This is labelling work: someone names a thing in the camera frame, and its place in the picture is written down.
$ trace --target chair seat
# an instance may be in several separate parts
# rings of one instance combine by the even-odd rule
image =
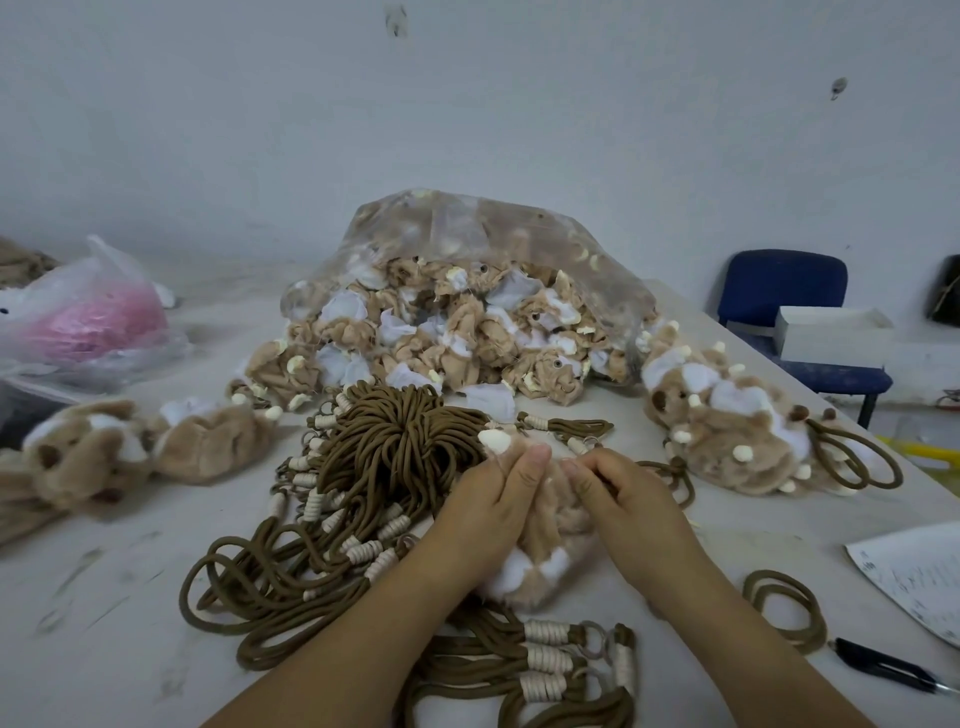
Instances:
[[[882,369],[784,361],[777,354],[777,346],[772,336],[739,331],[734,333],[814,392],[833,395],[881,395],[894,383],[890,375]]]

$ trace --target forearm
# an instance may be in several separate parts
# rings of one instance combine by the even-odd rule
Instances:
[[[204,728],[386,725],[414,662],[467,592],[422,548]]]
[[[784,640],[712,563],[658,595],[740,728],[872,723]]]

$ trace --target table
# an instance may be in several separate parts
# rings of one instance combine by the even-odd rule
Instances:
[[[175,268],[147,262],[184,296],[172,320],[187,327],[198,345],[193,358],[131,387],[131,396],[148,410],[188,395],[219,397],[241,358],[279,335],[279,295],[287,282],[303,275],[296,264],[180,260]],[[781,386],[815,412],[827,406],[669,287],[655,280],[649,285],[662,309],[681,323],[684,336],[702,346],[724,341],[732,361],[746,364],[748,372]],[[523,406],[541,415],[604,417],[616,424],[609,447],[636,459],[662,460],[662,433],[646,420],[641,405],[637,397],[596,386],[567,409],[541,401]],[[256,679],[234,661],[239,639],[187,626],[177,596],[187,570],[210,542],[227,534],[249,535],[265,516],[273,469],[299,451],[301,422],[285,416],[273,454],[232,480],[211,487],[158,483],[132,498],[111,522],[70,519],[0,554],[5,652],[0,725],[195,726]],[[710,555],[735,583],[760,567],[787,571],[820,597],[831,634],[960,674],[960,654],[870,586],[840,547],[892,530],[960,520],[960,500],[912,465],[901,464],[905,482],[900,489],[870,489],[848,498],[750,498],[698,483],[688,514],[702,526]],[[573,576],[540,615],[608,626],[622,621],[637,631],[644,726],[733,725],[692,655],[650,614],[606,556],[595,553]],[[794,615],[782,607],[775,618]],[[826,650],[809,659],[877,725],[960,724],[960,705],[947,698],[861,675]],[[422,704],[420,720],[427,727],[486,728],[495,725],[496,706],[495,701],[431,699]]]

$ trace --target hand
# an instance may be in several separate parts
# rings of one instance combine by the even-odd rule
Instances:
[[[656,473],[607,448],[561,465],[593,516],[613,563],[652,602],[690,579],[692,571],[710,565],[684,512]],[[612,485],[613,495],[603,481]]]
[[[428,553],[431,568],[444,570],[465,595],[516,546],[550,456],[548,445],[513,447],[499,464],[491,459],[470,468],[414,552]]]

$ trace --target chair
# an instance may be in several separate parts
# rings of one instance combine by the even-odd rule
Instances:
[[[802,251],[744,251],[731,258],[717,309],[720,324],[773,328],[782,305],[841,306],[847,294],[847,266],[839,258]],[[734,331],[789,375],[814,392],[863,395],[857,424],[866,428],[876,398],[893,385],[882,369],[783,361],[772,336]]]

